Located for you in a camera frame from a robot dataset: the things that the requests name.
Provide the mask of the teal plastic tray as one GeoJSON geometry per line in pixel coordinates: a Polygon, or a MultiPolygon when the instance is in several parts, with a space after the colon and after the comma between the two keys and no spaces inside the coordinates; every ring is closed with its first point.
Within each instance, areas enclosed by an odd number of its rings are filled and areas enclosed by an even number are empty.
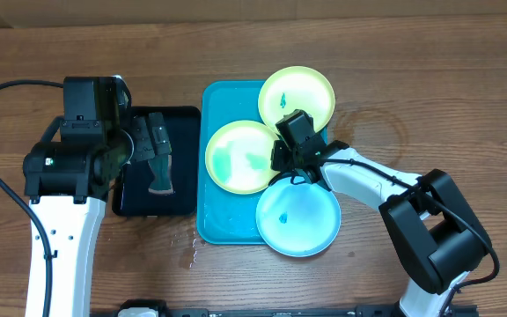
{"type": "Polygon", "coordinates": [[[215,245],[263,245],[256,224],[261,192],[234,194],[209,176],[207,145],[224,125],[235,121],[261,123],[258,98],[262,80],[223,80],[207,86],[202,95],[196,227],[215,245]]]}

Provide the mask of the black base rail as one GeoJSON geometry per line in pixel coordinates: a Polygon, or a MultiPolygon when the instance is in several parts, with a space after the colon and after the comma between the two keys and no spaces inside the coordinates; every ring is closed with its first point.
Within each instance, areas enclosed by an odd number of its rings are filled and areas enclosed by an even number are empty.
{"type": "Polygon", "coordinates": [[[399,304],[358,305],[344,309],[269,309],[208,310],[206,308],[171,309],[160,299],[129,299],[116,310],[90,312],[91,317],[158,316],[158,317],[399,317],[399,304]]]}

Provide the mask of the light blue plate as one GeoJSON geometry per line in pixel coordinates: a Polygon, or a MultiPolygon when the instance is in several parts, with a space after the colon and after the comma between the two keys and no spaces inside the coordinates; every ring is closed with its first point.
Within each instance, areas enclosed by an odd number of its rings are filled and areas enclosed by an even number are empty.
{"type": "Polygon", "coordinates": [[[342,210],[334,194],[321,186],[285,178],[261,194],[255,218],[260,236],[276,252],[308,257],[333,243],[342,210]]]}

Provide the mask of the yellow-green plate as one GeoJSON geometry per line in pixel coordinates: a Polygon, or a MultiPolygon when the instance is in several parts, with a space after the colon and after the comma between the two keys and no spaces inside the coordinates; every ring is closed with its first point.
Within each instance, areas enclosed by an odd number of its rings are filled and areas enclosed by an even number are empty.
{"type": "Polygon", "coordinates": [[[263,84],[258,110],[262,121],[276,134],[276,123],[295,110],[307,112],[319,132],[329,123],[335,107],[334,89],[320,72],[305,66],[278,70],[263,84]]]}
{"type": "Polygon", "coordinates": [[[260,122],[240,120],[225,124],[206,146],[209,177],[233,194],[262,191],[277,175],[271,168],[271,154],[278,139],[276,133],[260,122]]]}

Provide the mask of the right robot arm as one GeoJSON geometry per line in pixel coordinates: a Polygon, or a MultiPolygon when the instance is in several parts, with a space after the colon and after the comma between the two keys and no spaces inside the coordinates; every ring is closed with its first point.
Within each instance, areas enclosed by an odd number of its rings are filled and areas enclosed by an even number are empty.
{"type": "Polygon", "coordinates": [[[386,226],[408,287],[393,316],[476,316],[455,306],[467,286],[496,278],[500,262],[490,237],[451,176],[439,169],[404,173],[360,155],[342,141],[328,144],[312,117],[295,110],[276,123],[269,183],[348,195],[376,210],[386,226]]]}

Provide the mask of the yellow-green plate top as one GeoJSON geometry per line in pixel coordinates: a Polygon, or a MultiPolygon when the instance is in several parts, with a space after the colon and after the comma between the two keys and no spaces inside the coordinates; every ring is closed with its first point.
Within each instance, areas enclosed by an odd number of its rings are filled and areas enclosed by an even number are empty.
{"type": "Polygon", "coordinates": [[[262,121],[276,134],[276,123],[295,110],[307,112],[319,132],[329,123],[335,107],[334,89],[320,72],[305,66],[278,70],[263,84],[258,110],[262,121]]]}

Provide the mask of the black plastic tray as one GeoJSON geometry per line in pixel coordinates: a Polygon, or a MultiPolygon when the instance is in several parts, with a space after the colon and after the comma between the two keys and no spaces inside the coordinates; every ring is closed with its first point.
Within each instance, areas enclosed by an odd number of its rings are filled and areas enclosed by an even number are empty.
{"type": "Polygon", "coordinates": [[[128,162],[114,184],[113,212],[121,217],[186,216],[196,212],[201,112],[196,107],[132,107],[131,121],[160,112],[165,119],[172,153],[171,195],[154,195],[148,161],[128,162]]]}

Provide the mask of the green scrubbing sponge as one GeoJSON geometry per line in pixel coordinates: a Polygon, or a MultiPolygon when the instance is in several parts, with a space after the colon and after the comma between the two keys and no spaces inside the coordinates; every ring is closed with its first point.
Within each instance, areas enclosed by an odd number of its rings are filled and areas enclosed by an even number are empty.
{"type": "Polygon", "coordinates": [[[172,182],[172,156],[157,155],[148,161],[149,168],[153,174],[153,181],[148,190],[154,195],[171,195],[174,192],[172,182]]]}

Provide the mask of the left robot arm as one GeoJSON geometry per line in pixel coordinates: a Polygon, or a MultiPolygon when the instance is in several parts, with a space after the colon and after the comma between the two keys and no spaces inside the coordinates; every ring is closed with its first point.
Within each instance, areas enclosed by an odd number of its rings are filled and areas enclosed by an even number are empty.
{"type": "Polygon", "coordinates": [[[150,193],[170,195],[171,145],[160,113],[133,114],[120,76],[67,77],[64,115],[26,155],[32,229],[28,316],[87,316],[99,228],[112,181],[147,162],[150,193]]]}

